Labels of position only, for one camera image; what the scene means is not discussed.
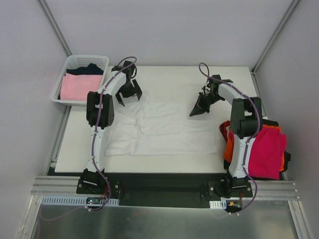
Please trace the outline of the red t shirt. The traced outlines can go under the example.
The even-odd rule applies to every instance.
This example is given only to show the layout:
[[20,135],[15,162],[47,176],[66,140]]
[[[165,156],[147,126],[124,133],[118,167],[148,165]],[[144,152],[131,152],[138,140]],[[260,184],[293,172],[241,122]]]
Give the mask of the red t shirt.
[[225,139],[225,141],[228,141],[228,130],[227,128],[230,126],[230,121],[227,120],[225,122],[223,122],[220,126],[219,126],[219,130],[223,136],[223,138]]

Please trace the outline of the white t shirt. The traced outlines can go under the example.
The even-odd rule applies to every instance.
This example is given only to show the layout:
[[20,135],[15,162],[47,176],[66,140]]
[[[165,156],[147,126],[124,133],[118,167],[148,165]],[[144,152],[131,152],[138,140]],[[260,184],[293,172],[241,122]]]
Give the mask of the white t shirt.
[[182,103],[129,103],[115,109],[106,156],[211,154],[217,151],[209,115],[189,116]]

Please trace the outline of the black t shirt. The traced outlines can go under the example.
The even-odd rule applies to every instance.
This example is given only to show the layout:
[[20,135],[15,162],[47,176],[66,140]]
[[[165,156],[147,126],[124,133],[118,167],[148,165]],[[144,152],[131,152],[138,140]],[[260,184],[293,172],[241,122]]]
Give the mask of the black t shirt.
[[262,130],[252,146],[248,173],[251,177],[279,180],[288,169],[291,154],[286,151],[287,136],[279,123],[263,119]]

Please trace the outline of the magenta t shirt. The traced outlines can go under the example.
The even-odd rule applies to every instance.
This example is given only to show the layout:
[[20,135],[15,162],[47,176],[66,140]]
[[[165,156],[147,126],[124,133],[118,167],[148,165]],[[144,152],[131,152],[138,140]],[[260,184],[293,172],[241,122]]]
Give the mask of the magenta t shirt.
[[233,132],[228,132],[223,154],[228,163],[228,174],[234,178],[253,178],[279,180],[284,171],[287,137],[280,126],[263,125],[253,138],[245,154],[246,140],[240,140]]

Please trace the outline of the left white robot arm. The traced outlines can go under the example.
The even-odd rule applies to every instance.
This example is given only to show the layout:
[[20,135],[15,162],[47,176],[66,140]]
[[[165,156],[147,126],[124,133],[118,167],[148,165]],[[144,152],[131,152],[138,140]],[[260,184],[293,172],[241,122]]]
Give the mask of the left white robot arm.
[[105,190],[102,176],[105,168],[106,141],[110,126],[115,119],[114,100],[124,106],[123,99],[142,96],[142,90],[134,77],[137,67],[131,61],[111,70],[111,77],[95,92],[89,92],[86,104],[86,120],[91,131],[89,160],[81,178],[88,182],[88,188],[99,194]]

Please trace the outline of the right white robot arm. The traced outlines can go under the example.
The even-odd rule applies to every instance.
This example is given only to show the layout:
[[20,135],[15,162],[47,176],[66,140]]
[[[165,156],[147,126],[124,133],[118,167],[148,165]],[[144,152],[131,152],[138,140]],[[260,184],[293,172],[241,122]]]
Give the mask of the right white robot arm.
[[222,80],[219,75],[209,76],[207,85],[199,93],[190,116],[210,112],[210,106],[218,101],[231,105],[230,131],[234,134],[233,156],[223,181],[217,183],[213,192],[230,198],[250,186],[249,160],[253,143],[262,129],[261,99],[242,93],[231,80]]

